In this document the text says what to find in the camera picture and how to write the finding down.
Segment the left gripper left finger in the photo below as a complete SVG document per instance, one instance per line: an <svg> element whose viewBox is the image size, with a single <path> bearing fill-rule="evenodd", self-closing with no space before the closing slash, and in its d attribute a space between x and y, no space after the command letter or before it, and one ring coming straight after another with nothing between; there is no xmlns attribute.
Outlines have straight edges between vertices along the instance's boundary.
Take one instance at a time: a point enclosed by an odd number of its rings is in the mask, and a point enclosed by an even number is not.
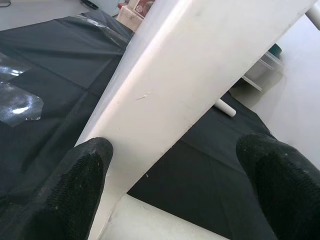
<svg viewBox="0 0 320 240"><path fill-rule="evenodd" d="M47 176L28 173L0 197L0 240L88 240L113 151L95 137L70 149Z"/></svg>

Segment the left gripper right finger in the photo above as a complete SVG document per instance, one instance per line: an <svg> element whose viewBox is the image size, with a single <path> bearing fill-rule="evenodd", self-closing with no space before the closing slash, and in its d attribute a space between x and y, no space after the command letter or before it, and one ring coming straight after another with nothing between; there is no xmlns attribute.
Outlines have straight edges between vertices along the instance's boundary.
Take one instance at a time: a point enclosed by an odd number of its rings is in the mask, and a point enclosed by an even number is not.
<svg viewBox="0 0 320 240"><path fill-rule="evenodd" d="M277 239L320 240L320 170L264 134L241 137L236 155Z"/></svg>

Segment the clear tape strip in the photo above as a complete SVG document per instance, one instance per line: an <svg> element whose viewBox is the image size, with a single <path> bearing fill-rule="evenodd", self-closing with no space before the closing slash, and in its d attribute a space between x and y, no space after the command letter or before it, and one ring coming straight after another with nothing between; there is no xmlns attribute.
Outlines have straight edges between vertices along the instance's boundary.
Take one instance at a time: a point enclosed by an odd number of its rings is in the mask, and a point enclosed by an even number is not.
<svg viewBox="0 0 320 240"><path fill-rule="evenodd" d="M29 64L0 53L0 83L11 81L29 71L31 68L32 67Z"/></svg>
<svg viewBox="0 0 320 240"><path fill-rule="evenodd" d="M41 118L43 100L9 82L0 81L0 121L16 127Z"/></svg>
<svg viewBox="0 0 320 240"><path fill-rule="evenodd" d="M88 17L85 17L81 14L78 14L75 16L76 18L82 20L82 21L85 21L91 25L94 25L96 26L97 28L99 28L109 39L113 40L113 41L122 41L123 38L122 36L117 33L116 31L114 31L113 29L109 28L108 26L104 25L104 24L101 24L91 18L88 18Z"/></svg>

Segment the clear plastic storage box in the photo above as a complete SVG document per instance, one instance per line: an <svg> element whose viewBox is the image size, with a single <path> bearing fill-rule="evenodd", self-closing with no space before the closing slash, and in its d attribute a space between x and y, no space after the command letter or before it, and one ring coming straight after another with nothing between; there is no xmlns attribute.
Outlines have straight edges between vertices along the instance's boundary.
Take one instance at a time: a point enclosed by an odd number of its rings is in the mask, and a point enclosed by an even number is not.
<svg viewBox="0 0 320 240"><path fill-rule="evenodd" d="M258 91L262 91L266 78L283 68L281 60L267 51L243 76L243 80Z"/></svg>

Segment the black tablecloth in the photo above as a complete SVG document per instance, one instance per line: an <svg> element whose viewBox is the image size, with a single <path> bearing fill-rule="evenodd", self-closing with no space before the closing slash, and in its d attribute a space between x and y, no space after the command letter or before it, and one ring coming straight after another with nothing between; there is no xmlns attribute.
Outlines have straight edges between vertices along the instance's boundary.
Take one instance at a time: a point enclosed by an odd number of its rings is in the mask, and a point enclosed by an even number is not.
<svg viewBox="0 0 320 240"><path fill-rule="evenodd" d="M101 11L86 16L122 40L76 17L0 31L0 53L31 66L7 82L43 101L39 120L0 121L0 197L31 172L46 177L75 147L133 36ZM235 117L210 108L128 194L230 240L277 240L236 155L241 136L270 132L230 93L223 100Z"/></svg>

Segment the green container lid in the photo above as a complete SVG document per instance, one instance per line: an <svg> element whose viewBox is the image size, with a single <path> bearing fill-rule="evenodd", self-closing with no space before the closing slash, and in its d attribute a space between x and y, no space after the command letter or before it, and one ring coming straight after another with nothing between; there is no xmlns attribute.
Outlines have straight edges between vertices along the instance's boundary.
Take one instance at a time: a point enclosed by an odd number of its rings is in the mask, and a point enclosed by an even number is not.
<svg viewBox="0 0 320 240"><path fill-rule="evenodd" d="M268 51L278 59L282 53L282 49L276 43Z"/></svg>

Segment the beige cloth covered table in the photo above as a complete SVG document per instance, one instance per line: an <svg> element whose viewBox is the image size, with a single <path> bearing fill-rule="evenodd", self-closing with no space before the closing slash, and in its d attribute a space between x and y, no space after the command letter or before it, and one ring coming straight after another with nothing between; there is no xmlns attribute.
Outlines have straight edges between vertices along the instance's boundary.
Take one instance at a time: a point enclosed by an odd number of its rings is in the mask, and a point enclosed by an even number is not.
<svg viewBox="0 0 320 240"><path fill-rule="evenodd" d="M133 32L136 32L143 22L143 18L128 8L127 5L120 8L116 20Z"/></svg>

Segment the red food picture box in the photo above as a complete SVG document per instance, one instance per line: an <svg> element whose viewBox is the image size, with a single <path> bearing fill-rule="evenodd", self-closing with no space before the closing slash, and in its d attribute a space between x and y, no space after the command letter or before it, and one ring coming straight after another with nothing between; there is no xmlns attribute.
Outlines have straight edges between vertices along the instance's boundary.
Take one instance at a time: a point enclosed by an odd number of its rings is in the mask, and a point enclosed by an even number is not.
<svg viewBox="0 0 320 240"><path fill-rule="evenodd" d="M133 10L142 18L145 18L156 0L138 0Z"/></svg>

